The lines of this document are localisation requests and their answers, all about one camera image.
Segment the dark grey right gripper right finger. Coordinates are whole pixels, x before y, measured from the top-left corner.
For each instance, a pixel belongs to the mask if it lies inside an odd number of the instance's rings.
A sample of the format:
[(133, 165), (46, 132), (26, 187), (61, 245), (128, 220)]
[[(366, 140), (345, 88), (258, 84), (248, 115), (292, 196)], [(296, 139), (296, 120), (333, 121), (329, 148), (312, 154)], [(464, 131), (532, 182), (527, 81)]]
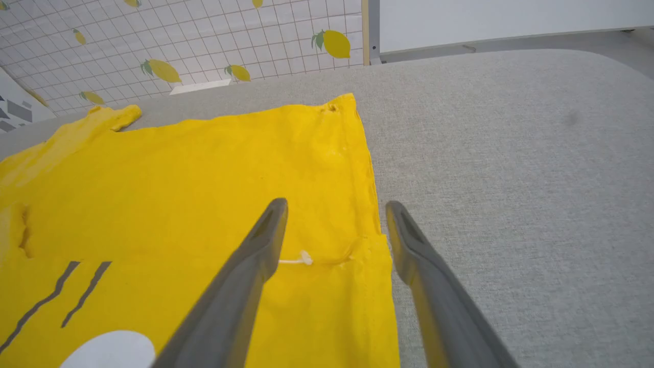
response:
[(517, 362), (401, 202), (386, 204), (394, 266), (412, 293), (429, 367)]

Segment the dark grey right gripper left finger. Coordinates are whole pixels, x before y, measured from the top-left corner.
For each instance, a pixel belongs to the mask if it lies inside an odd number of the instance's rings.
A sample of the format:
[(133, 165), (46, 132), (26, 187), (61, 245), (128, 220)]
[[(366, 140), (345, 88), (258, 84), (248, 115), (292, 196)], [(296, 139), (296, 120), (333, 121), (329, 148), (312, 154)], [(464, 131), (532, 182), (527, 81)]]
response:
[(265, 282), (278, 268), (288, 203), (273, 199), (153, 363), (243, 367)]

